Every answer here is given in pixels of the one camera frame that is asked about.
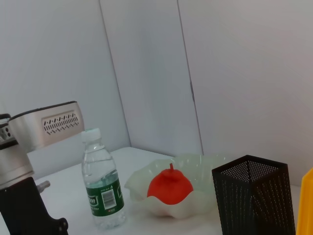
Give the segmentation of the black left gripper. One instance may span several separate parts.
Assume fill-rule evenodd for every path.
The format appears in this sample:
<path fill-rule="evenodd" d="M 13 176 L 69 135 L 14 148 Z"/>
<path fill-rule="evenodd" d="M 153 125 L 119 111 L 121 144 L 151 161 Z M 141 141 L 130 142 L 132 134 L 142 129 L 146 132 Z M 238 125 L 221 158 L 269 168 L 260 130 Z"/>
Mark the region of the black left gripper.
<path fill-rule="evenodd" d="M 52 218 L 32 177 L 0 190 L 0 213 L 10 235 L 68 235 L 65 218 Z"/>

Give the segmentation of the clear green-label water bottle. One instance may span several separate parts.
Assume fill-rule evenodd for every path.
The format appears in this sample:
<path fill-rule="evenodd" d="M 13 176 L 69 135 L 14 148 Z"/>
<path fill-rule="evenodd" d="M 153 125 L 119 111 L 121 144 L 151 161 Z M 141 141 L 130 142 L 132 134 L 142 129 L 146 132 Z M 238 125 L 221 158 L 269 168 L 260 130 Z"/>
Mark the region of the clear green-label water bottle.
<path fill-rule="evenodd" d="M 115 161 L 102 143 L 100 129 L 81 132 L 85 146 L 82 176 L 94 222 L 103 230 L 122 225 L 124 199 Z"/>

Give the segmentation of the red pear-shaped toy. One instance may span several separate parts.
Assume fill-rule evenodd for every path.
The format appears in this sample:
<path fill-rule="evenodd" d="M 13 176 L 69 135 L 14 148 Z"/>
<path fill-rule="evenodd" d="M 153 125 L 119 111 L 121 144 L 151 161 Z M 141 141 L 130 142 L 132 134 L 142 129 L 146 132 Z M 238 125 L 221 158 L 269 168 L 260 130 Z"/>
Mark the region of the red pear-shaped toy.
<path fill-rule="evenodd" d="M 152 179 L 147 197 L 155 197 L 166 205 L 175 205 L 183 201 L 191 192 L 193 186 L 184 174 L 174 169 L 172 163 Z"/>

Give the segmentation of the green glass fruit plate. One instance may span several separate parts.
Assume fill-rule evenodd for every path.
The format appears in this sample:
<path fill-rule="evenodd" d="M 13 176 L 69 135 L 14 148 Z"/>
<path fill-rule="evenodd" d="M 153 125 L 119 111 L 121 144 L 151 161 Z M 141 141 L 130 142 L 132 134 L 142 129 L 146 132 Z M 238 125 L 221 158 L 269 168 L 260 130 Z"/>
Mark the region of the green glass fruit plate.
<path fill-rule="evenodd" d="M 154 160 L 135 171 L 125 183 L 130 199 L 156 216 L 171 216 L 176 219 L 205 214 L 217 206 L 212 170 L 224 165 L 227 157 L 221 154 L 209 156 L 183 154 L 172 159 Z M 154 177 L 173 164 L 174 169 L 183 173 L 194 191 L 182 202 L 167 205 L 156 197 L 147 197 L 148 187 Z"/>

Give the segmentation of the black mesh pen holder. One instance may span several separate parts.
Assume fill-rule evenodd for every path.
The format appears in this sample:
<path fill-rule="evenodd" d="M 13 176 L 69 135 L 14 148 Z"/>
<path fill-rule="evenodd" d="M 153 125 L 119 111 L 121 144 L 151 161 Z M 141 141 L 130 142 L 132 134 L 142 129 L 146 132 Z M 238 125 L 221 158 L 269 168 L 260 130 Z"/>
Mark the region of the black mesh pen holder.
<path fill-rule="evenodd" d="M 296 235 L 286 163 L 245 155 L 212 177 L 223 235 Z"/>

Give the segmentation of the yellow plastic bin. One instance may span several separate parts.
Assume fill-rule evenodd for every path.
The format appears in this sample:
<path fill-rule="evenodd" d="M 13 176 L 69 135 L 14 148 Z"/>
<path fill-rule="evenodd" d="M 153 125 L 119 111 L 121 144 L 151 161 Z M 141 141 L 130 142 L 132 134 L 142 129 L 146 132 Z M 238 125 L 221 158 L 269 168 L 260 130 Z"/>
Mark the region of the yellow plastic bin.
<path fill-rule="evenodd" d="M 296 235 L 313 235 L 313 168 L 302 178 Z"/>

